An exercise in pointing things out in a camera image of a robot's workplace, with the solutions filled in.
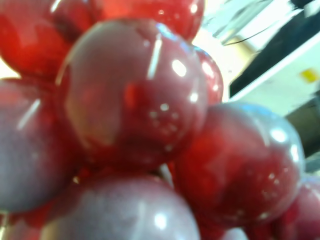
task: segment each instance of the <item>glossy grape skin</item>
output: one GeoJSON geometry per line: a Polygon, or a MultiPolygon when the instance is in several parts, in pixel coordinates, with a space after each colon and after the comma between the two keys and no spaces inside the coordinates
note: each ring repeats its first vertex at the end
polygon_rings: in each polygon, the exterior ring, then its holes
{"type": "Polygon", "coordinates": [[[299,194],[290,208],[272,223],[280,240],[315,240],[320,238],[320,177],[303,179],[299,194]]]}
{"type": "Polygon", "coordinates": [[[102,175],[79,185],[52,209],[47,226],[46,240],[199,240],[184,199],[146,175],[102,175]]]}
{"type": "Polygon", "coordinates": [[[92,0],[98,21],[146,18],[167,25],[187,41],[196,36],[204,14],[204,0],[92,0]]]}
{"type": "Polygon", "coordinates": [[[0,56],[23,76],[53,82],[75,40],[94,23],[89,22],[87,5],[81,5],[80,1],[72,9],[64,0],[57,3],[0,1],[0,56]]]}
{"type": "Polygon", "coordinates": [[[200,135],[176,161],[176,180],[195,211],[225,226],[278,217],[298,193],[300,138],[284,118],[252,104],[211,106],[200,135]]]}
{"type": "Polygon", "coordinates": [[[195,51],[149,19],[93,27],[56,84],[92,159],[118,169],[147,171],[170,161],[200,131],[207,112],[195,51]]]}
{"type": "Polygon", "coordinates": [[[270,223],[258,226],[249,226],[244,231],[249,240],[278,240],[274,236],[273,228],[270,223]]]}
{"type": "Polygon", "coordinates": [[[222,73],[213,60],[213,58],[201,48],[194,47],[205,75],[205,80],[208,89],[208,103],[209,105],[218,104],[222,102],[224,94],[224,80],[222,73]]]}
{"type": "Polygon", "coordinates": [[[210,219],[194,213],[196,223],[199,227],[201,240],[220,240],[227,232],[227,229],[216,225],[210,219]]]}
{"type": "Polygon", "coordinates": [[[69,184],[84,161],[49,88],[0,81],[0,211],[36,208],[69,184]]]}

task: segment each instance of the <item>yellow sticker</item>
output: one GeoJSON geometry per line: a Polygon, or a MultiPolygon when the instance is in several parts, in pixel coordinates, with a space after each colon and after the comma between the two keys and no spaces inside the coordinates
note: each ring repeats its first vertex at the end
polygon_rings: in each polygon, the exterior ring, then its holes
{"type": "Polygon", "coordinates": [[[319,74],[312,68],[309,68],[300,73],[300,76],[307,82],[307,83],[314,83],[320,80],[319,74]]]}

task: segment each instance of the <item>grape cluster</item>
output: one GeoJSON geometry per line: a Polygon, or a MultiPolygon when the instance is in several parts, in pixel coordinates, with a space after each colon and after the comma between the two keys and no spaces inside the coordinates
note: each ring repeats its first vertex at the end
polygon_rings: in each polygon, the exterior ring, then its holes
{"type": "Polygon", "coordinates": [[[314,240],[295,129],[222,103],[203,0],[0,0],[3,240],[314,240]]]}

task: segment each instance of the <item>dark red grape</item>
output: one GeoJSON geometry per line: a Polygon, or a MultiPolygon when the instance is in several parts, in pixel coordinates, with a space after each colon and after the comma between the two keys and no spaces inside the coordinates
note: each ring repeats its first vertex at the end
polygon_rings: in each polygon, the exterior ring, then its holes
{"type": "Polygon", "coordinates": [[[222,102],[224,94],[224,80],[221,71],[213,60],[213,58],[201,48],[194,47],[205,75],[207,90],[208,90],[208,103],[218,104],[222,102]]]}
{"type": "Polygon", "coordinates": [[[278,240],[274,236],[271,224],[249,226],[245,228],[245,233],[249,240],[278,240]]]}
{"type": "Polygon", "coordinates": [[[220,240],[226,234],[226,228],[216,225],[202,215],[194,215],[199,227],[201,240],[220,240]]]}
{"type": "Polygon", "coordinates": [[[197,34],[205,9],[204,0],[92,0],[100,21],[146,18],[167,25],[187,41],[197,34]]]}
{"type": "Polygon", "coordinates": [[[199,132],[207,112],[195,51],[148,19],[93,27],[56,83],[93,159],[118,169],[152,170],[170,161],[199,132]]]}
{"type": "Polygon", "coordinates": [[[231,102],[208,110],[201,134],[175,164],[179,190],[196,212],[225,226],[278,217],[304,169],[295,129],[264,107],[231,102]]]}
{"type": "Polygon", "coordinates": [[[46,240],[199,240],[186,202],[145,175],[100,175],[52,209],[46,240]]]}
{"type": "Polygon", "coordinates": [[[74,41],[94,23],[86,5],[77,0],[71,9],[69,2],[74,0],[1,0],[0,55],[4,61],[22,75],[53,81],[74,41]]]}
{"type": "Polygon", "coordinates": [[[44,204],[69,184],[84,161],[54,94],[33,83],[0,81],[0,211],[44,204]]]}
{"type": "Polygon", "coordinates": [[[272,223],[276,239],[320,238],[320,177],[308,176],[290,208],[272,223]]]}

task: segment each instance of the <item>white wall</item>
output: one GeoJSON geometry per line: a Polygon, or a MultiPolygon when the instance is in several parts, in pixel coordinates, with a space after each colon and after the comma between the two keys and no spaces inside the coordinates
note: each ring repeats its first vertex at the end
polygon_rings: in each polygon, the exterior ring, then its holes
{"type": "Polygon", "coordinates": [[[269,6],[243,28],[238,35],[241,39],[246,39],[273,25],[268,30],[247,40],[247,43],[255,51],[258,51],[269,42],[284,24],[299,12],[299,10],[293,12],[293,6],[289,3],[289,0],[273,0],[269,6]]]}

